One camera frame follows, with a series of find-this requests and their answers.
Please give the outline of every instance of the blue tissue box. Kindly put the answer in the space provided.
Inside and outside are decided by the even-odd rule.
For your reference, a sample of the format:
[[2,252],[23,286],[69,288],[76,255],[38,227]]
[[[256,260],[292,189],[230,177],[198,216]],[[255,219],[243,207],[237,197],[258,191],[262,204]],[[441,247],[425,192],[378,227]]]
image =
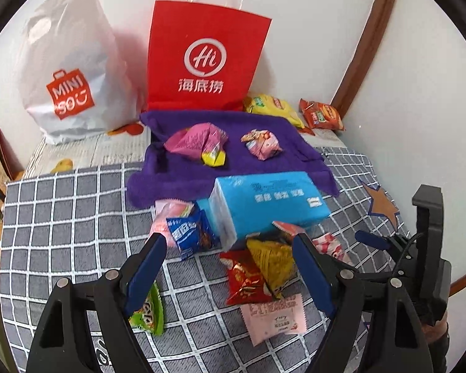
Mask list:
[[224,251],[274,231],[273,221],[310,228],[330,214],[305,172],[216,178],[209,204]]

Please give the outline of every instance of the pink snack package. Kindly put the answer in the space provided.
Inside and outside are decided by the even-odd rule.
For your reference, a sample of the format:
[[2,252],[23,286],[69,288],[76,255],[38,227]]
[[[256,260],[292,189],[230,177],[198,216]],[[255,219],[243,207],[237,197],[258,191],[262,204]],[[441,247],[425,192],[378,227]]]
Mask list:
[[228,136],[212,123],[197,123],[172,135],[164,147],[170,153],[181,154],[194,160],[202,160],[210,167],[224,165],[226,154],[223,145]]
[[353,266],[349,255],[347,255],[342,249],[342,244],[331,233],[326,233],[319,238],[313,239],[313,244],[320,254],[331,255],[334,258]]
[[243,304],[240,310],[254,346],[280,333],[303,334],[307,331],[300,293],[269,303]]
[[167,226],[168,217],[188,217],[193,209],[193,203],[179,199],[163,199],[155,202],[156,217],[150,227],[149,237],[153,233],[160,233],[166,238],[167,246],[176,246]]
[[240,141],[245,143],[248,150],[262,161],[274,157],[283,151],[278,139],[269,130],[254,129],[244,135]]

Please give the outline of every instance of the star pattern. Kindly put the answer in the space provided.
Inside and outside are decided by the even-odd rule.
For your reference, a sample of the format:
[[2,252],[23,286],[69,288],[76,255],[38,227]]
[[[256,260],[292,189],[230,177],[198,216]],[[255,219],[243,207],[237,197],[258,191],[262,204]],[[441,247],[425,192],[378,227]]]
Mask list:
[[400,213],[396,205],[394,205],[385,194],[385,190],[378,185],[377,189],[364,184],[362,186],[371,197],[371,204],[369,206],[368,214],[370,216],[386,217],[390,220],[394,230],[397,231],[398,222],[397,215]]

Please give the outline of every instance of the white wall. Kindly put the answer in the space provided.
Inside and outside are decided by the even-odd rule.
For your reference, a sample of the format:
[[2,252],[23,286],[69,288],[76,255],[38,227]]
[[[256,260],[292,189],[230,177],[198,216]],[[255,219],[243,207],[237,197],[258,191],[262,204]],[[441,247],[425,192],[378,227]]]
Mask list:
[[466,41],[433,0],[397,0],[345,117],[342,139],[368,155],[415,231],[411,197],[442,188],[443,257],[466,273]]
[[[23,110],[16,91],[15,58],[23,24],[43,1],[28,0],[0,35],[0,127],[23,166],[41,134]],[[130,78],[145,91],[155,0],[100,1],[130,65]],[[372,2],[245,0],[245,10],[273,18],[252,90],[276,94],[295,104],[301,97],[330,101],[352,58]]]
[[448,313],[451,346],[447,353],[447,370],[450,371],[466,350],[466,288],[449,298]]

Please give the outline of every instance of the hi logo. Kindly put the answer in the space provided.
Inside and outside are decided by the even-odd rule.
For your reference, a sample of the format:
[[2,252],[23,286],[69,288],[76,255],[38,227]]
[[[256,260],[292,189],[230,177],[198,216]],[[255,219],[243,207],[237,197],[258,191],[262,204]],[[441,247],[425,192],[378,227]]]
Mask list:
[[59,70],[53,73],[53,79],[47,89],[53,100],[53,110],[60,120],[95,106],[90,86],[78,68],[69,73]]
[[213,76],[225,66],[226,48],[216,39],[199,39],[186,50],[184,61],[186,69],[194,76]]

